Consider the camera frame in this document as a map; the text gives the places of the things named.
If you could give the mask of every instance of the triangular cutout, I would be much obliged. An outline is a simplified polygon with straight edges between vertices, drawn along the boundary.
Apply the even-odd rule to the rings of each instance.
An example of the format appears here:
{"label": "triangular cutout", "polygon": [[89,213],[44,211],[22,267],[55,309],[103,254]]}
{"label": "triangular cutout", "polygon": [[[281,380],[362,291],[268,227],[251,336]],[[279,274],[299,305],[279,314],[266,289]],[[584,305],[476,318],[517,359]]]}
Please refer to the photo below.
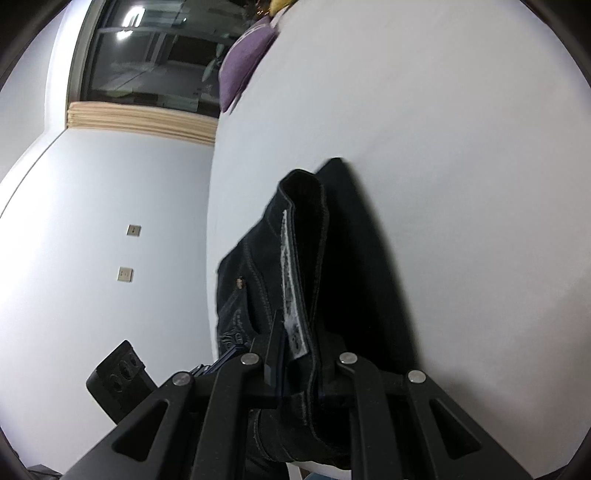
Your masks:
{"label": "triangular cutout", "polygon": [[165,401],[158,402],[113,444],[113,450],[138,462],[145,462],[167,407],[168,404]]}
{"label": "triangular cutout", "polygon": [[440,400],[431,400],[429,405],[449,458],[457,460],[481,449],[480,442]]}

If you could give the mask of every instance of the wall socket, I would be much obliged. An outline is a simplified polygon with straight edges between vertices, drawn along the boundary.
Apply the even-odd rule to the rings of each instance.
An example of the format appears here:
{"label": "wall socket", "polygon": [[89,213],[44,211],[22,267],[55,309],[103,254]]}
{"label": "wall socket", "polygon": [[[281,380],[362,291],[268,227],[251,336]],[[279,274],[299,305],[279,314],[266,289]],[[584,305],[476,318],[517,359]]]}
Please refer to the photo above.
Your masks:
{"label": "wall socket", "polygon": [[120,267],[119,274],[117,275],[118,281],[130,282],[131,277],[134,276],[134,269],[129,267]]}
{"label": "wall socket", "polygon": [[127,227],[127,234],[129,236],[139,236],[139,231],[141,230],[140,225],[129,225]]}

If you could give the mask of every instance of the white wall trim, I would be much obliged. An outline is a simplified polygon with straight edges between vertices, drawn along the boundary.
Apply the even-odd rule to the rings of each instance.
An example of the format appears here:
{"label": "white wall trim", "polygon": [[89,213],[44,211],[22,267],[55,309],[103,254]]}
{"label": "white wall trim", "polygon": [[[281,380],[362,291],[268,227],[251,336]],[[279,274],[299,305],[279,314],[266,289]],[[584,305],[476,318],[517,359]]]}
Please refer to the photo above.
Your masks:
{"label": "white wall trim", "polygon": [[25,150],[0,182],[0,218],[27,174],[66,129],[70,66],[82,22],[92,0],[73,0],[66,7],[51,51],[45,89],[43,133]]}

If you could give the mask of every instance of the window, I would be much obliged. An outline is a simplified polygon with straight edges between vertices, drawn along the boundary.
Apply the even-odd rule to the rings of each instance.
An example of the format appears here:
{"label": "window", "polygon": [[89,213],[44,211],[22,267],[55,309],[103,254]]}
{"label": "window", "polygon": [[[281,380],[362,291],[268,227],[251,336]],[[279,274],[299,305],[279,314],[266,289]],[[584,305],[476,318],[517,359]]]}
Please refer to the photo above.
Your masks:
{"label": "window", "polygon": [[114,0],[87,56],[81,100],[160,106],[218,117],[217,75],[253,23],[238,0]]}

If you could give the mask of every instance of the purple pillow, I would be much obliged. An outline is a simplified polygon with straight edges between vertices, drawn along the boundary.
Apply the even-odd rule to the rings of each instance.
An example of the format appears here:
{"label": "purple pillow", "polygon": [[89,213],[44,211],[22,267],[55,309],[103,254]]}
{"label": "purple pillow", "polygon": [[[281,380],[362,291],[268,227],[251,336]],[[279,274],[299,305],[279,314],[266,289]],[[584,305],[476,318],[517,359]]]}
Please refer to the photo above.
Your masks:
{"label": "purple pillow", "polygon": [[277,32],[269,16],[261,18],[232,45],[220,69],[220,107],[230,108],[236,96],[244,91],[257,65],[275,41]]}

